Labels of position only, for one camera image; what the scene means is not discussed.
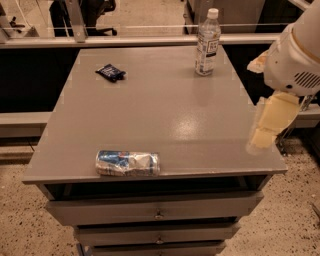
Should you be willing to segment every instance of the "drawer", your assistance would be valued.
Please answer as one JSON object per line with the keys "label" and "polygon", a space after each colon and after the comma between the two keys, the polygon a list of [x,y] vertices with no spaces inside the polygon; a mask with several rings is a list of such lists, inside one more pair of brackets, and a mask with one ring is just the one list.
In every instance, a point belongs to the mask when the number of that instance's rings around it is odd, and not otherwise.
{"label": "drawer", "polygon": [[231,238],[240,228],[238,223],[152,222],[139,226],[124,224],[118,227],[80,228],[75,236],[81,244],[89,246],[124,244],[166,244],[173,242],[212,241]]}
{"label": "drawer", "polygon": [[187,194],[76,201],[50,201],[47,210],[70,226],[219,218],[248,215],[262,192]]}
{"label": "drawer", "polygon": [[213,256],[225,248],[224,242],[173,243],[165,245],[93,247],[94,256]]}

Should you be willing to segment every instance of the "white robot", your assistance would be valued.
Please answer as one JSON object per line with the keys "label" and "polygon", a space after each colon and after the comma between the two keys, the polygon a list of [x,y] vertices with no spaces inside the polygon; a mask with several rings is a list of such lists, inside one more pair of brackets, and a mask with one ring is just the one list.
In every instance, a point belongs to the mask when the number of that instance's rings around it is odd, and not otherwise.
{"label": "white robot", "polygon": [[250,152],[269,148],[297,117],[299,96],[320,90],[320,0],[314,0],[270,46],[263,72],[265,84],[275,92],[257,105]]}

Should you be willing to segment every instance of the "water bottle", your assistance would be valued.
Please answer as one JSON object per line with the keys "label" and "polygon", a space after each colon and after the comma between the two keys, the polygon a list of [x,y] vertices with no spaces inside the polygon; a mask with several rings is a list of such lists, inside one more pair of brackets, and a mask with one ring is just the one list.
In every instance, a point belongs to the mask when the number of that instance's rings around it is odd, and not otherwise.
{"label": "water bottle", "polygon": [[219,10],[211,8],[208,10],[207,19],[198,28],[198,45],[196,52],[196,72],[207,76],[213,71],[215,56],[217,54],[219,38],[221,35],[218,23]]}

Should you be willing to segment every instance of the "blue and white wrapper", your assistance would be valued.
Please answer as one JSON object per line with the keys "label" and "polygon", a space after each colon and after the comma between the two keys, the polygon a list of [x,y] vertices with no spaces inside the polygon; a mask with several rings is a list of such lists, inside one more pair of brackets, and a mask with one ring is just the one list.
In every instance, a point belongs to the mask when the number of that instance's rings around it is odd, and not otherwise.
{"label": "blue and white wrapper", "polygon": [[109,176],[157,176],[160,161],[157,153],[100,150],[96,169]]}

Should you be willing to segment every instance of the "gray surface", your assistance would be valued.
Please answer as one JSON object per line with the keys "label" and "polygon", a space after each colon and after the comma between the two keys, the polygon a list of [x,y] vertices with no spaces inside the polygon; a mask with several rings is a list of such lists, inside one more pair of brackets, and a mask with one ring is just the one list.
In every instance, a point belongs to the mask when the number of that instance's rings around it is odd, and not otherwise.
{"label": "gray surface", "polygon": [[[96,173],[101,149],[159,152],[164,178],[284,172],[275,148],[245,150],[255,108],[223,49],[209,77],[195,74],[195,49],[81,50],[24,182],[117,180]],[[95,73],[108,63],[126,80]]]}

